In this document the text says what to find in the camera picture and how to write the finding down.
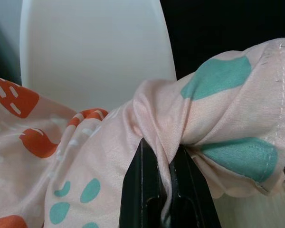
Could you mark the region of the black cabinet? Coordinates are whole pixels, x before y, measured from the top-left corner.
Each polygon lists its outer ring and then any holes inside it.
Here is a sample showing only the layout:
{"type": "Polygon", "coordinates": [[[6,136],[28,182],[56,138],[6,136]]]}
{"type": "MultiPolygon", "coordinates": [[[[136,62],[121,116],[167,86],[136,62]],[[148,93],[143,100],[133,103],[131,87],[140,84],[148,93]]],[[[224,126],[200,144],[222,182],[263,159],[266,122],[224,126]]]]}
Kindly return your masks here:
{"type": "Polygon", "coordinates": [[[285,38],[285,0],[160,0],[177,79],[209,58],[285,38]]]}

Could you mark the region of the white plastic chair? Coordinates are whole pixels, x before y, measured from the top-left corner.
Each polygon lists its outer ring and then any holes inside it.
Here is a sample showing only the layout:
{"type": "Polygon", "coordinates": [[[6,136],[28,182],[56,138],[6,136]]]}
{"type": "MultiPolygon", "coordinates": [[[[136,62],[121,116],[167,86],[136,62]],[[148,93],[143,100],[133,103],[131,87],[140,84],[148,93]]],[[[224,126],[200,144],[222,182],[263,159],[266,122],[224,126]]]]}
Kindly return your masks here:
{"type": "Polygon", "coordinates": [[[160,0],[23,0],[19,56],[25,87],[75,111],[176,80],[160,0]]]}

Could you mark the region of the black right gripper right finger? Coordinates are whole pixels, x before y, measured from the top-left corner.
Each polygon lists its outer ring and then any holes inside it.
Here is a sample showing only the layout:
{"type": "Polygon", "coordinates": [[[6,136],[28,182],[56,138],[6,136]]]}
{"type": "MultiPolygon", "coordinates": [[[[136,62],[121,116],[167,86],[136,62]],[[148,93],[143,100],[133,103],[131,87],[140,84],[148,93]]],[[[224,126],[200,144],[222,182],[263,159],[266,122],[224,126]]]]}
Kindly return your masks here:
{"type": "Polygon", "coordinates": [[[215,228],[215,206],[207,185],[184,146],[169,164],[171,228],[215,228]]]}

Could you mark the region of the pink patterned pillow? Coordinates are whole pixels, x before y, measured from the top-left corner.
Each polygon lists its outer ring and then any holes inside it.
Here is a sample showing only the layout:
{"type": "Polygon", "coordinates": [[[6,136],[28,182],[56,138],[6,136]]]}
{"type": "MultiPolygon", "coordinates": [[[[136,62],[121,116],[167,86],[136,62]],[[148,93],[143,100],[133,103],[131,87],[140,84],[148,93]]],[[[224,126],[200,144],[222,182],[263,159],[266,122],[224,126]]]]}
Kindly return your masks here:
{"type": "Polygon", "coordinates": [[[204,62],[179,81],[142,83],[107,112],[75,111],[0,78],[0,228],[117,228],[142,139],[167,199],[184,145],[211,196],[276,192],[285,180],[285,38],[204,62]]]}

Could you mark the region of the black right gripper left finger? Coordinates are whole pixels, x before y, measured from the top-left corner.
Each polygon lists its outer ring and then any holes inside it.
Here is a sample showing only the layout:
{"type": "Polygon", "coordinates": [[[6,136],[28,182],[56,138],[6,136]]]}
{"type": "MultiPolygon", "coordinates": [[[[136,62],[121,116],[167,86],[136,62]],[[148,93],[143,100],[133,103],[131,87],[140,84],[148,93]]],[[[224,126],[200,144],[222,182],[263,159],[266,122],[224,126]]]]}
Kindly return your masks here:
{"type": "Polygon", "coordinates": [[[156,155],[141,139],[123,180],[119,228],[162,228],[165,201],[156,155]]]}

